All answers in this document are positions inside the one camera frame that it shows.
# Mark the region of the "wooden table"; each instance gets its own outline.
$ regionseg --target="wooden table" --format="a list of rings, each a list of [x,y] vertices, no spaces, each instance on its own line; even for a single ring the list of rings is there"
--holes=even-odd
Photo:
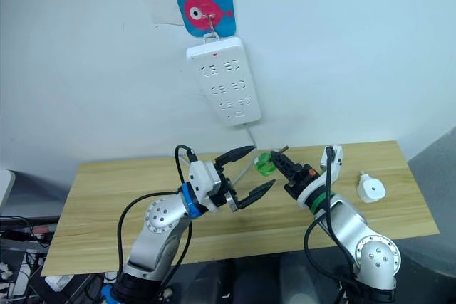
[[[439,233],[396,142],[349,144],[343,148],[341,173],[332,190],[358,207],[372,229],[392,239]],[[305,147],[292,148],[286,154],[295,162],[308,162],[318,168],[322,152],[323,147]],[[202,160],[213,157],[199,156]],[[245,162],[227,165],[228,177],[233,179]],[[386,198],[372,204],[360,200],[356,185],[361,170],[384,183]],[[298,208],[285,192],[285,178],[278,171],[268,179],[272,177],[277,178],[276,184],[249,208],[232,213],[228,206],[223,206],[219,213],[207,213],[196,220],[184,263],[302,249],[304,231],[312,215]],[[266,180],[251,168],[237,185],[239,197]],[[173,158],[82,164],[58,222],[42,276],[116,270],[115,232],[124,207],[140,195],[174,191],[179,185]],[[126,216],[125,257],[143,226],[149,203],[140,202]],[[312,248],[333,245],[320,228],[312,233],[309,244]]]

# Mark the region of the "cable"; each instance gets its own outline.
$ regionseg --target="cable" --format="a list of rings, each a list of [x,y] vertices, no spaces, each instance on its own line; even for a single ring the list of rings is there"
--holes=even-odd
[[[0,275],[1,275],[2,273],[5,273],[5,272],[18,272],[18,273],[22,273],[22,274],[24,274],[24,275],[27,277],[27,284],[29,284],[29,282],[30,282],[30,276],[29,276],[27,273],[25,273],[24,271],[21,271],[21,270],[5,270],[5,271],[0,271]],[[9,296],[10,287],[11,287],[11,284],[12,284],[12,283],[13,283],[13,280],[11,279],[11,280],[9,281],[9,284],[8,284],[8,292],[6,293],[6,297]]]
[[[192,149],[190,149],[187,145],[178,145],[176,146],[175,150],[174,150],[174,158],[175,158],[175,161],[176,161],[176,168],[177,168],[177,172],[179,173],[179,179],[180,179],[180,183],[181,184],[184,184],[184,176],[182,175],[182,170],[180,169],[180,163],[179,163],[179,150],[180,149],[185,149],[187,151],[187,156],[189,157],[189,161],[192,162],[192,160],[190,159],[190,155],[192,155]]]
[[[49,243],[47,245],[43,245],[40,241],[40,239],[38,239],[38,237],[33,233],[33,228],[32,228],[32,225],[30,224],[30,220],[27,219],[26,217],[22,217],[22,216],[0,216],[0,219],[19,219],[19,220],[22,220],[24,221],[27,226],[28,226],[28,229],[29,229],[29,233],[30,233],[30,236],[34,237],[35,238],[35,241],[43,248],[48,248],[49,247]]]
[[[63,289],[60,291],[60,293],[63,295],[63,297],[65,297],[65,299],[70,303],[70,304],[74,304],[74,301],[71,299],[71,296],[68,295],[65,291],[63,291]]]
[[[358,285],[356,284],[355,281],[352,281],[351,279],[348,279],[343,276],[337,276],[336,274],[327,271],[326,269],[322,268],[317,262],[315,262],[314,258],[312,257],[310,250],[309,250],[309,236],[311,235],[311,232],[313,229],[319,224],[323,219],[326,217],[326,213],[318,217],[316,220],[314,220],[309,227],[306,230],[306,233],[304,234],[304,253],[306,254],[307,260],[309,260],[309,263],[321,274],[324,276],[331,278],[335,281],[338,281],[342,284],[350,284],[355,288],[358,288]]]
[[[179,160],[188,167],[190,166],[190,163],[183,156],[179,156]]]
[[[95,283],[95,280],[97,279],[100,279],[101,280],[101,284],[100,284],[100,288],[98,289],[97,291],[97,296],[95,298],[92,298],[90,295],[89,295],[89,292],[90,292],[90,289],[91,289],[91,286]],[[99,303],[100,302],[100,295],[101,295],[101,289],[103,288],[103,285],[104,285],[104,277],[97,274],[95,276],[95,278],[89,283],[87,284],[87,286],[84,288],[84,292],[85,292],[85,296],[91,300],[92,304],[94,303]]]
[[[355,278],[355,273],[353,271],[353,258],[350,255],[350,253],[347,251],[345,246],[339,241],[337,236],[334,233],[333,230],[333,224],[331,222],[331,168],[332,168],[332,162],[334,160],[334,150],[332,147],[327,147],[326,148],[326,225],[328,227],[328,232],[330,237],[334,240],[336,243],[337,247],[340,248],[340,250],[343,252],[343,255],[345,256],[345,259],[347,260],[348,267],[350,269],[350,278],[354,279]]]
[[[337,294],[336,299],[334,300],[334,304],[340,304],[343,294],[345,293],[345,286],[342,285],[339,293]]]
[[[150,197],[154,196],[167,196],[167,195],[176,195],[179,192],[153,192],[151,194],[146,194],[143,196],[138,197],[137,199],[134,199],[131,201],[125,209],[123,209],[122,214],[120,215],[119,222],[117,225],[117,249],[118,249],[118,255],[119,255],[119,271],[118,271],[118,276],[122,272],[122,267],[123,267],[123,250],[122,250],[122,224],[123,220],[125,219],[125,216],[127,215],[128,211],[131,209],[132,206],[137,204],[139,201],[142,201],[143,199],[148,199]]]
[[[177,269],[180,267],[180,264],[184,260],[185,254],[187,254],[188,247],[190,246],[190,240],[192,240],[192,222],[190,222],[190,224],[188,225],[187,242],[185,243],[184,250],[182,251],[182,254],[179,257],[179,260],[177,260],[176,265],[172,268],[168,277],[166,277],[166,279],[163,281],[161,289],[160,289],[160,291],[158,291],[158,293],[161,293],[166,289],[171,278],[174,276]]]
[[[250,132],[249,126],[247,124],[244,124],[244,127],[245,127],[245,130],[247,131],[247,133],[249,134],[250,139],[254,143],[255,149],[252,151],[252,153],[253,153],[252,159],[246,165],[246,167],[239,173],[239,175],[234,179],[234,181],[232,182],[233,185],[235,185],[247,173],[247,171],[250,170],[250,168],[255,164],[255,158],[257,158],[257,151],[258,151],[257,142],[255,141],[255,138],[254,138],[252,132]]]

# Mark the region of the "power strip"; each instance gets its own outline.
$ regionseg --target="power strip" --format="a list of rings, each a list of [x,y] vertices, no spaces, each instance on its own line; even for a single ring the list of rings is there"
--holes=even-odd
[[[187,64],[227,126],[261,118],[244,44],[238,37],[187,49]]]

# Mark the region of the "white wall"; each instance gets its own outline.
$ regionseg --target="white wall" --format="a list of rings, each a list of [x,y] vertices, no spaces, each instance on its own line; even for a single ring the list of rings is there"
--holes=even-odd
[[[455,0],[235,0],[235,11],[261,148],[397,139],[410,158],[456,125]],[[186,72],[196,43],[154,26],[142,0],[1,0],[1,166],[67,189],[81,162],[249,143]]]

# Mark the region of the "pink fish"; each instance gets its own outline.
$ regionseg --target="pink fish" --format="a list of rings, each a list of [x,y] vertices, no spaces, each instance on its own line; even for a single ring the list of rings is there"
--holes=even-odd
[[[223,16],[231,17],[231,10],[223,12],[213,0],[186,0],[185,15],[188,21],[201,30],[210,30],[208,16],[211,16],[212,25],[217,26]]]

